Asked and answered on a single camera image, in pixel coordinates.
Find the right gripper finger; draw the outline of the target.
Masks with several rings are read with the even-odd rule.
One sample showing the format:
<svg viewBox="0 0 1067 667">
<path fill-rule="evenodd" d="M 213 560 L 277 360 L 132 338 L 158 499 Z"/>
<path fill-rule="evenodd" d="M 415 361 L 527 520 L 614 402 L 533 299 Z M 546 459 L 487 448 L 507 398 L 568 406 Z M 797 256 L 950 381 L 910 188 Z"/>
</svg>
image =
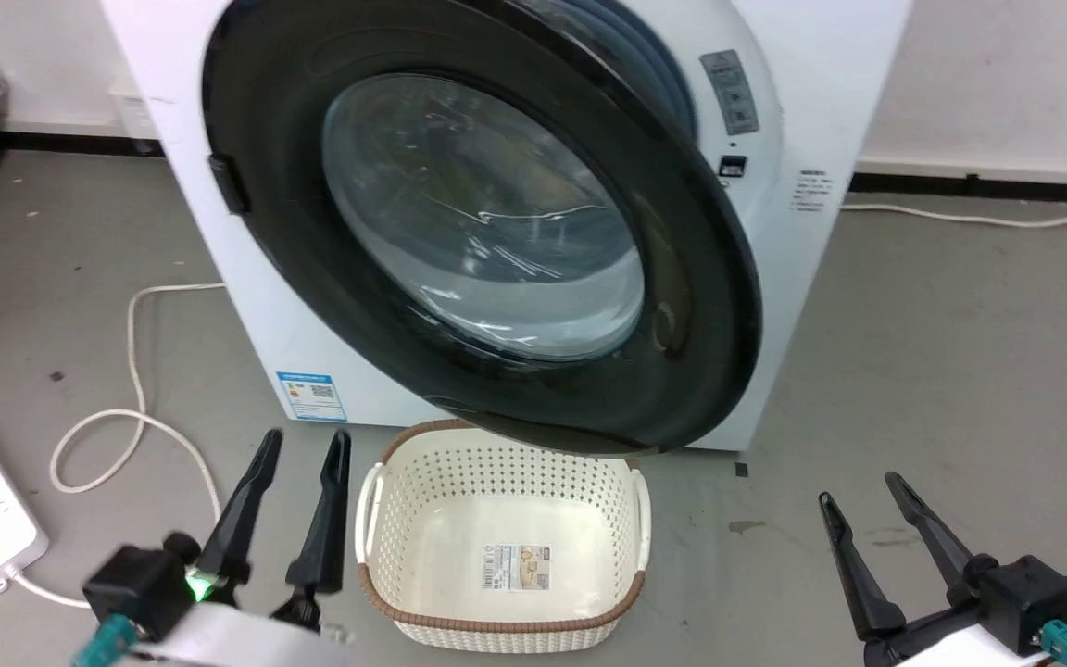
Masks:
<svg viewBox="0 0 1067 667">
<path fill-rule="evenodd" d="M 930 552 L 931 561 L 946 584 L 946 600 L 952 608 L 977 608 L 981 599 L 981 578 L 994 570 L 996 557 L 987 553 L 975 554 L 962 544 L 947 524 L 931 507 L 927 506 L 905 477 L 897 472 L 885 474 L 885 485 L 897 503 L 906 523 L 915 528 Z"/>
<path fill-rule="evenodd" d="M 867 642 L 901 632 L 906 624 L 905 613 L 886 599 L 881 587 L 873 578 L 871 569 L 854 544 L 854 533 L 846 515 L 827 491 L 822 491 L 818 502 L 856 637 Z"/>
</svg>

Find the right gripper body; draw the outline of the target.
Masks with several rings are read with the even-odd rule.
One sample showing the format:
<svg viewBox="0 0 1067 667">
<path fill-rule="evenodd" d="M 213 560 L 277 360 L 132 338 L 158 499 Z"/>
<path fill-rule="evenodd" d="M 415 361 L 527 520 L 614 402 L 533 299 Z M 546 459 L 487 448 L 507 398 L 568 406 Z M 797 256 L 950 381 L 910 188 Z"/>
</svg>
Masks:
<svg viewBox="0 0 1067 667">
<path fill-rule="evenodd" d="M 981 625 L 982 603 L 908 622 L 897 604 L 881 597 L 862 600 L 864 666 L 1044 666 L 1053 658 L 1037 647 L 1017 654 Z"/>
</svg>

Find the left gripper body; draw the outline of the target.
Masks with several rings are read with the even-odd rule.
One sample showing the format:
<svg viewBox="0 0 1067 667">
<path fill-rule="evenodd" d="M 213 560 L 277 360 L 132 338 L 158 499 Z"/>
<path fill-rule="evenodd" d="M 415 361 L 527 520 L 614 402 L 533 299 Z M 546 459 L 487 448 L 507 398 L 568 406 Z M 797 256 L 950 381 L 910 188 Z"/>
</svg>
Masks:
<svg viewBox="0 0 1067 667">
<path fill-rule="evenodd" d="M 327 624 L 321 595 L 343 591 L 340 573 L 289 573 L 291 595 L 268 616 L 240 609 L 241 574 L 181 573 L 144 585 L 141 653 L 181 666 L 350 666 L 343 626 Z"/>
</svg>

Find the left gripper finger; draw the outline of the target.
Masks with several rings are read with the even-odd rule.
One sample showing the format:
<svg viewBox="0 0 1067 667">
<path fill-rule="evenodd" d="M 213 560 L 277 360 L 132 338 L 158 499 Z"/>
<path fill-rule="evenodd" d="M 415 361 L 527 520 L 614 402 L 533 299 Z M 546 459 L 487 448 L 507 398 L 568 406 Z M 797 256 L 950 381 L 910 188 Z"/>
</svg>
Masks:
<svg viewBox="0 0 1067 667">
<path fill-rule="evenodd" d="M 308 536 L 287 569 L 287 584 L 312 595 L 343 591 L 351 450 L 351 435 L 335 432 L 320 469 L 320 497 Z"/>
<path fill-rule="evenodd" d="M 253 572 L 248 560 L 253 544 L 264 493 L 274 480 L 282 451 L 283 433 L 270 428 L 262 435 L 245 474 L 232 496 L 195 562 L 195 577 L 217 585 L 245 585 Z"/>
</svg>

